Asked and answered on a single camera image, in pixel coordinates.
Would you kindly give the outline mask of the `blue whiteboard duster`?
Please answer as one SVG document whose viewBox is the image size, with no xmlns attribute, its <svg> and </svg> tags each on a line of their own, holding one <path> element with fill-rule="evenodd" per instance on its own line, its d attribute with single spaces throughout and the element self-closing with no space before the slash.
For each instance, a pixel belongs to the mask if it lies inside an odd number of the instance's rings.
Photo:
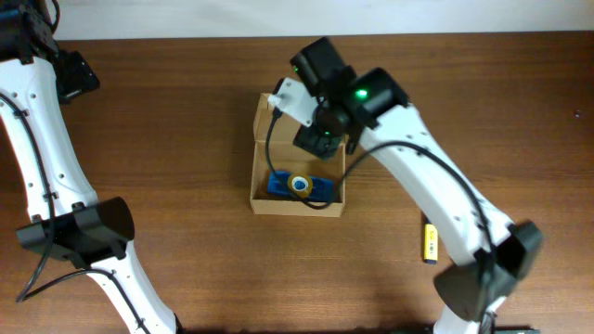
<svg viewBox="0 0 594 334">
<path fill-rule="evenodd" d="M 291 174 L 292 173 L 287 171 L 277 171 L 276 174 L 271 173 L 266 186 L 267 193 L 274 196 L 290 198 L 292 191 L 289 190 L 287 181 Z M 306 200 L 313 202 L 327 202 L 331 200 L 334 188 L 333 182 L 326 178 L 315 176 L 310 177 L 313 179 L 314 188 L 312 194 Z"/>
</svg>

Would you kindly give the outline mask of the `yellow tape roll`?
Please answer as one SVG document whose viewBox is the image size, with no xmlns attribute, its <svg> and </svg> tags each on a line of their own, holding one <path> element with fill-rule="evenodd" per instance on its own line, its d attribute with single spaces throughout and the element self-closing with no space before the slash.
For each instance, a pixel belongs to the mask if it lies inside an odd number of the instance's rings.
<svg viewBox="0 0 594 334">
<path fill-rule="evenodd" d="M 313 192 L 313 179 L 303 173 L 292 173 L 287 181 L 289 190 L 301 199 L 307 199 Z"/>
</svg>

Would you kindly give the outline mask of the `brown cardboard box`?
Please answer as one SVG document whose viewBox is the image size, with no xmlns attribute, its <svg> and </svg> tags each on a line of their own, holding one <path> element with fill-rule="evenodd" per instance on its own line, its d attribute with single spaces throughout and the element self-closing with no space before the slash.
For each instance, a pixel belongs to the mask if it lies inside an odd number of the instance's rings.
<svg viewBox="0 0 594 334">
<path fill-rule="evenodd" d="M 339 217 L 345 203 L 343 186 L 336 201 L 324 210 L 314 210 L 298 200 L 282 198 L 267 192 L 270 168 L 265 158 L 265 139 L 274 108 L 268 104 L 268 95 L 261 94 L 253 122 L 254 153 L 250 203 L 256 214 Z M 279 172 L 322 177 L 338 182 L 345 172 L 344 147 L 339 146 L 335 156 L 323 161 L 292 144 L 300 124 L 288 116 L 281 117 L 273 129 L 269 144 L 270 158 Z"/>
</svg>

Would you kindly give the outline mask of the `yellow highlighter with blue cap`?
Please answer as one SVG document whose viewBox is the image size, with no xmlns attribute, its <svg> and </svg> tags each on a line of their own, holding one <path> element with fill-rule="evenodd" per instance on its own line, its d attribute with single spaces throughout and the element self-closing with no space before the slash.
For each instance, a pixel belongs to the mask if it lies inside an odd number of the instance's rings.
<svg viewBox="0 0 594 334">
<path fill-rule="evenodd" d="M 428 264 L 437 264 L 438 261 L 438 232 L 431 223 L 424 225 L 423 234 L 423 261 Z"/>
</svg>

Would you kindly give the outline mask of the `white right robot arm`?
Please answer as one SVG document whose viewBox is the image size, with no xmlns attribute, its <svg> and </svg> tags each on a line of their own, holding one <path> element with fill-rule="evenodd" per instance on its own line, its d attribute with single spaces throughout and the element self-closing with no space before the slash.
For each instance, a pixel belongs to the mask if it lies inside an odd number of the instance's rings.
<svg viewBox="0 0 594 334">
<path fill-rule="evenodd" d="M 357 75 L 320 38 L 290 61 L 301 92 L 283 112 L 301 124 L 295 145 L 326 159 L 334 139 L 374 158 L 441 238 L 452 264 L 433 284 L 445 308 L 435 333 L 493 333 L 497 309 L 530 273 L 544 241 L 537 225 L 494 206 L 440 148 L 407 93 L 384 69 Z"/>
</svg>

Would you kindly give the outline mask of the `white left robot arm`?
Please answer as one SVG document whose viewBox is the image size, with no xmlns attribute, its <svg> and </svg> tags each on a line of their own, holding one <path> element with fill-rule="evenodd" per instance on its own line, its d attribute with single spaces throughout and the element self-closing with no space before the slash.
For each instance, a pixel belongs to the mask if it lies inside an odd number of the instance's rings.
<svg viewBox="0 0 594 334">
<path fill-rule="evenodd" d="M 25 302 L 77 276 L 104 291 L 132 333 L 180 333 L 177 315 L 152 287 L 135 250 L 121 197 L 101 200 L 77 160 L 61 105 L 100 81 L 76 51 L 59 47 L 60 13 L 46 1 L 1 4 L 1 121 L 26 191 L 28 225 L 17 231 L 41 259 L 16 298 Z"/>
</svg>

